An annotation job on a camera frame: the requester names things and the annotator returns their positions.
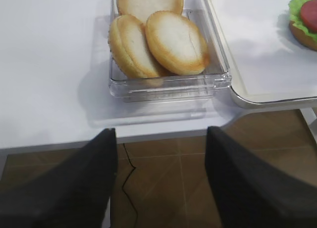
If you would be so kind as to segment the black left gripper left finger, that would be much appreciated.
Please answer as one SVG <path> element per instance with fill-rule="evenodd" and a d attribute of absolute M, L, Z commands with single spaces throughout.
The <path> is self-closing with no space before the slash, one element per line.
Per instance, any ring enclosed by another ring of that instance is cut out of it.
<path fill-rule="evenodd" d="M 100 228 L 116 179 L 115 129 L 58 166 L 0 195 L 2 228 Z"/>

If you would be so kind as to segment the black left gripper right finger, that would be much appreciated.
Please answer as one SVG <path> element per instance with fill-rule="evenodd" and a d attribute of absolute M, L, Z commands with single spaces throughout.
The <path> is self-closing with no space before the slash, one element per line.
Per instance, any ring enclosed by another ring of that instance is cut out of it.
<path fill-rule="evenodd" d="M 224 228 L 315 228 L 317 188 L 208 127 L 205 170 Z"/>

